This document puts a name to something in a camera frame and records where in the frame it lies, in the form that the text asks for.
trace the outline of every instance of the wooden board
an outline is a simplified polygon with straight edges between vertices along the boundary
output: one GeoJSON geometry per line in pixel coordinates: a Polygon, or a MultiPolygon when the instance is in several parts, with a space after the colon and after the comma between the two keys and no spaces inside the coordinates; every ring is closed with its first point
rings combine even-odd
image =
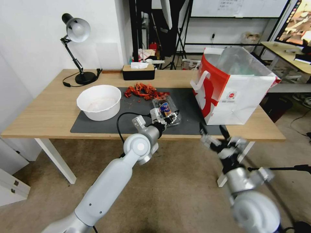
{"type": "MultiPolygon", "coordinates": [[[[42,91],[40,95],[2,132],[6,138],[59,138],[59,139],[119,139],[118,134],[71,133],[80,109],[76,105],[79,94],[95,85],[109,84],[116,87],[128,87],[137,81],[125,81],[121,73],[101,74],[99,79],[83,87],[65,87],[63,78],[77,70],[63,70],[42,91]]],[[[155,79],[143,81],[154,87],[191,87],[190,80],[196,77],[196,71],[155,71],[155,79]]],[[[66,81],[75,84],[74,76],[66,81]]],[[[270,120],[260,106],[245,125],[227,126],[231,136],[241,136],[253,141],[285,140],[283,134],[270,120]]],[[[199,139],[199,135],[163,135],[166,140],[199,139]]]]}
{"type": "Polygon", "coordinates": [[[275,55],[279,56],[280,58],[284,59],[286,62],[290,63],[297,69],[301,70],[302,72],[311,74],[311,65],[300,62],[300,61],[294,61],[295,54],[303,54],[301,52],[301,49],[299,49],[297,46],[291,45],[291,44],[285,44],[281,42],[265,41],[261,43],[266,49],[268,49],[275,55]],[[296,52],[295,53],[285,52],[285,50],[288,50],[288,49],[294,49],[296,50],[296,52]]]}

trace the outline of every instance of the white cabinet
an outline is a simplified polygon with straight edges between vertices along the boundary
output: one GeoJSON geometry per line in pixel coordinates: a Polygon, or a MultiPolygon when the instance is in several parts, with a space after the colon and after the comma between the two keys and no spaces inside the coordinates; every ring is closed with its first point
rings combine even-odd
{"type": "Polygon", "coordinates": [[[0,206],[26,200],[30,187],[0,169],[0,206]]]}
{"type": "MultiPolygon", "coordinates": [[[[0,134],[32,101],[32,96],[0,51],[0,134]]],[[[36,160],[41,148],[34,139],[0,137],[0,168],[13,174],[36,160]]]]}

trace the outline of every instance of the beige carpet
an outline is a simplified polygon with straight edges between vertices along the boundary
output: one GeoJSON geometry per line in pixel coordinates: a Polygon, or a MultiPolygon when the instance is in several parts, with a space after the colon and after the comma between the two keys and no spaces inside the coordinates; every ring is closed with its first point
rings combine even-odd
{"type": "MultiPolygon", "coordinates": [[[[293,107],[277,125],[286,142],[256,143],[249,156],[260,166],[311,164],[311,145],[289,128],[307,109],[293,107]]],[[[311,112],[294,123],[311,131],[311,112]]],[[[26,201],[0,207],[0,232],[41,232],[49,223],[70,214],[105,166],[122,153],[120,140],[52,141],[77,176],[70,185],[50,159],[41,153],[15,176],[31,186],[26,201]]],[[[151,161],[135,165],[133,176],[110,211],[96,224],[111,232],[244,232],[234,222],[224,190],[216,179],[221,165],[216,154],[199,141],[160,141],[151,161]]],[[[311,223],[311,175],[275,172],[274,187],[297,220],[311,223]]],[[[260,191],[271,197],[266,187],[260,191]]],[[[289,226],[281,210],[282,223],[289,226]]]]}

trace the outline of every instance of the white plastic bowl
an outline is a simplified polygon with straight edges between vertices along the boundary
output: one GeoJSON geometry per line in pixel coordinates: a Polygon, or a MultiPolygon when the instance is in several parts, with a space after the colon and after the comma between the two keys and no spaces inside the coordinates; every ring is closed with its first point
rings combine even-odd
{"type": "Polygon", "coordinates": [[[78,107],[94,121],[108,120],[120,110],[121,91],[115,86],[98,85],[84,90],[77,98],[78,107]]]}

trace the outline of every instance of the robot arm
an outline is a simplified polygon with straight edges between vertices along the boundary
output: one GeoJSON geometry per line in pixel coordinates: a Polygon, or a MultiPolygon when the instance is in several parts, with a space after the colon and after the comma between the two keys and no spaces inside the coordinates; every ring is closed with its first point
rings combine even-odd
{"type": "Polygon", "coordinates": [[[276,205],[265,195],[254,191],[257,186],[273,178],[272,172],[261,167],[256,172],[249,173],[238,161],[246,141],[230,138],[222,126],[220,129],[224,140],[217,140],[208,135],[202,124],[200,129],[201,141],[206,147],[217,152],[223,165],[223,174],[227,177],[225,188],[234,219],[247,233],[276,232],[281,220],[276,205]]]}
{"type": "Polygon", "coordinates": [[[110,209],[132,176],[136,162],[149,161],[158,149],[157,139],[172,123],[178,112],[163,117],[158,108],[150,111],[153,123],[148,127],[142,116],[132,122],[137,134],[129,136],[123,145],[125,156],[112,160],[89,188],[82,201],[68,217],[46,227],[42,233],[87,233],[110,209]]]}

